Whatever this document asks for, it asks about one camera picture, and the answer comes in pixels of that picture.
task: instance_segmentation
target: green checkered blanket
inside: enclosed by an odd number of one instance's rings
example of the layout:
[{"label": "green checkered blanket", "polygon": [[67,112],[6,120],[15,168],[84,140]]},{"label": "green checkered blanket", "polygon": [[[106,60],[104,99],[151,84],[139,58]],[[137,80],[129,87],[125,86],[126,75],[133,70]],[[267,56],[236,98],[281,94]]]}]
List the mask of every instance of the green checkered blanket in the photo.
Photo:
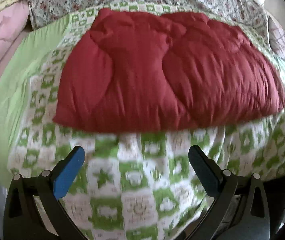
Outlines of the green checkered blanket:
[{"label": "green checkered blanket", "polygon": [[[157,15],[199,11],[127,2],[106,7]],[[30,77],[29,102],[8,158],[12,174],[36,176],[52,169],[74,146],[82,146],[85,164],[62,203],[80,230],[96,240],[173,239],[197,219],[208,204],[188,162],[191,145],[199,145],[220,168],[238,175],[256,172],[266,180],[285,174],[285,109],[241,125],[159,133],[88,134],[53,123],[64,63],[100,8],[72,13],[64,38]],[[253,28],[239,26],[279,71],[285,85],[285,62],[266,49]]]}]

